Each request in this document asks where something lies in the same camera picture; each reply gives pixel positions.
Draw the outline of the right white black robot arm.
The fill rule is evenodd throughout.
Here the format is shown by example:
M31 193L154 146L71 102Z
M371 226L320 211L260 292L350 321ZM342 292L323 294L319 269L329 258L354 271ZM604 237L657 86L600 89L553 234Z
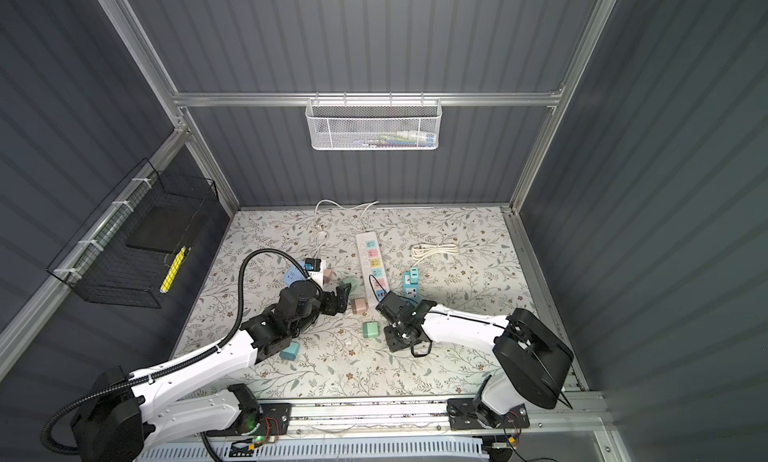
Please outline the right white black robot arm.
M572 404L563 394L574 353L536 315L517 308L508 316L462 312L431 300L416 302L388 292L376 310L384 316L390 351L414 358L430 355L433 345L454 344L492 355L499 369L482 381L472 399L448 404L452 428L474 424L488 429L529 426L527 409L551 410Z

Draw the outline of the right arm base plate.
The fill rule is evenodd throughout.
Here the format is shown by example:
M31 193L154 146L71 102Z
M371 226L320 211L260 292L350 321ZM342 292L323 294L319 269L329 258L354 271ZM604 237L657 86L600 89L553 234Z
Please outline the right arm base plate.
M522 430L530 427L528 411L524 404L499 415L492 409L472 398L451 398L447 400L447 414L450 428L454 431L481 429Z

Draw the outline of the white multicolour power strip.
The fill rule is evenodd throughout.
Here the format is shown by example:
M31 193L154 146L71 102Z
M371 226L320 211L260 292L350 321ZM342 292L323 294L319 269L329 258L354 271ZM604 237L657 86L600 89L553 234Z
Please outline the white multicolour power strip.
M381 246L375 232L359 233L355 240L363 276L363 289L368 304L375 307L389 291Z

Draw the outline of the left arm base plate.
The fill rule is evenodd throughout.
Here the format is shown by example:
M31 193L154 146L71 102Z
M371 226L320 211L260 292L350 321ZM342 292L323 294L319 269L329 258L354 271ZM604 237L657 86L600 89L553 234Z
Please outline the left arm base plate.
M259 410L243 410L235 422L223 430L207 431L209 437L277 437L287 433L292 405L288 403L261 404Z

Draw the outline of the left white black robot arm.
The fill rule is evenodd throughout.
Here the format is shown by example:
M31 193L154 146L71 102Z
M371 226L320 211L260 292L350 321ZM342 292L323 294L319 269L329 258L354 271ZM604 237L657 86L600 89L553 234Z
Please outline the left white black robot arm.
M95 383L101 395L70 422L84 461L132 461L156 445L197 434L256 436L277 431L257 398L239 383L210 396L193 392L288 349L320 315L346 311L351 286L319 291L302 280L281 290L277 303L243 322L228 342L210 344L134 375L116 368Z

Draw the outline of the teal USB power strip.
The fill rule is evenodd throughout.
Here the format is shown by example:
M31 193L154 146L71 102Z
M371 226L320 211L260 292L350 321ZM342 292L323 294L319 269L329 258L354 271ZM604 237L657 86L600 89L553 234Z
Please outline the teal USB power strip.
M419 270L412 267L402 274L403 294L406 298L417 301L419 299Z

